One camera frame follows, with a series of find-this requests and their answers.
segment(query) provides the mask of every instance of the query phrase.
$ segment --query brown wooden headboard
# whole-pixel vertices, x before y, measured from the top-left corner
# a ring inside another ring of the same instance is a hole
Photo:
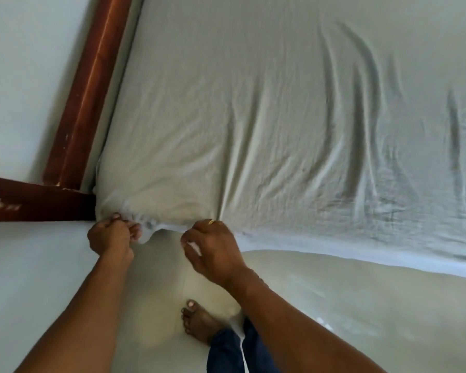
[[[99,0],[43,172],[43,185],[0,178],[0,221],[95,219],[95,195],[79,189],[131,2]]]

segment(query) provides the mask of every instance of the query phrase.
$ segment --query white floor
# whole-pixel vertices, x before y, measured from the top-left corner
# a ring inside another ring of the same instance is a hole
[[[113,371],[205,372],[208,349],[184,334],[187,298],[229,317],[239,310],[193,272],[179,235],[135,246]],[[466,373],[466,279],[335,257],[249,252],[247,263],[280,295],[390,373]]]

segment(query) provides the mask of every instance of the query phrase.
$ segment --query pant leg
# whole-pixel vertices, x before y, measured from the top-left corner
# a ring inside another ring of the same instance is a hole
[[[243,323],[243,331],[245,332],[243,354],[245,355],[247,367],[249,367],[249,373],[281,373],[274,365],[273,358],[264,343],[262,343],[261,336],[248,318]]]
[[[212,339],[207,373],[245,373],[240,338],[233,330],[223,329]]]

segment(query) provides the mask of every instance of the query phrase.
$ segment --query mattress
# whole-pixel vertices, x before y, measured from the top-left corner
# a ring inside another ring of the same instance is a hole
[[[466,0],[145,0],[97,215],[466,277]]]

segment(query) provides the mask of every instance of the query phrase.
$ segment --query foot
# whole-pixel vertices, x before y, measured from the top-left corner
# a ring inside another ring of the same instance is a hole
[[[181,313],[183,313],[181,319],[185,332],[199,342],[210,346],[214,335],[226,328],[226,325],[214,318],[196,301],[189,300],[187,306],[188,308],[181,309]]]

